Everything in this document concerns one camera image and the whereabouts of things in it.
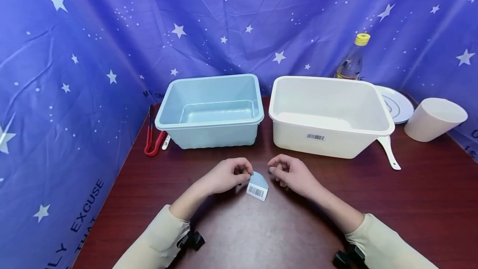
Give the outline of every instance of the barcode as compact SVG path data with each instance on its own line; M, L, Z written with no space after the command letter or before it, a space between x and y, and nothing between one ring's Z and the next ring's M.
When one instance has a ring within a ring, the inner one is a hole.
M249 185L249 192L254 194L255 196L262 197L264 195L264 191L262 191L261 189L255 188L252 185Z
M315 135L315 134L307 134L308 139L317 139L317 140L324 140L326 137L321 136L321 135Z

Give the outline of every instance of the beige sleeve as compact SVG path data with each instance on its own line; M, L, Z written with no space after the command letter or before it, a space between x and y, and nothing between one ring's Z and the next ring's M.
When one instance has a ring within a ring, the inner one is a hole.
M371 214L365 214L362 224L345 237L365 254L365 265L369 269L437 269Z
M179 253L177 242L188 234L189 222L174 217L164 206L113 269L164 269Z

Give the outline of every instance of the red tongs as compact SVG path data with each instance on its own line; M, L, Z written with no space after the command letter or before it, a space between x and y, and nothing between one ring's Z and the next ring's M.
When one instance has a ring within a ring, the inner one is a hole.
M146 147L144 148L144 153L148 157L153 157L158 154L158 150L163 144L164 139L166 138L166 131L161 131L158 138L156 139L156 143L154 144L154 150L151 152L148 152L151 148L152 144L152 134L154 130L154 107L150 105L150 111L148 114L149 117L149 123L148 123L148 135L146 137Z

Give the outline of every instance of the hand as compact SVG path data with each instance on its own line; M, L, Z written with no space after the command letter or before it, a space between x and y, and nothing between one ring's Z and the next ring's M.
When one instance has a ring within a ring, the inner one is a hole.
M208 194L223 193L248 181L252 165L246 158L226 159L197 181Z
M267 163L269 171L274 175L281 187L289 187L295 193L308 199L314 190L322 185L311 174L304 162L287 155L278 155Z

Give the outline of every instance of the barcode label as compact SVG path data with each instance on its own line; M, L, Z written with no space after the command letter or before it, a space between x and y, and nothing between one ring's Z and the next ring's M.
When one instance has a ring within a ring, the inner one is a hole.
M246 193L264 202L267 196L267 189L264 189L260 186L249 183Z
M316 135L316 134L307 134L307 138L308 139L314 139L314 140L326 140L326 137L325 136L322 136L322 135Z
M252 185L249 185L249 192L250 193L254 193L256 196L260 196L262 197L264 195L264 191L259 189L259 188L255 188L254 186Z

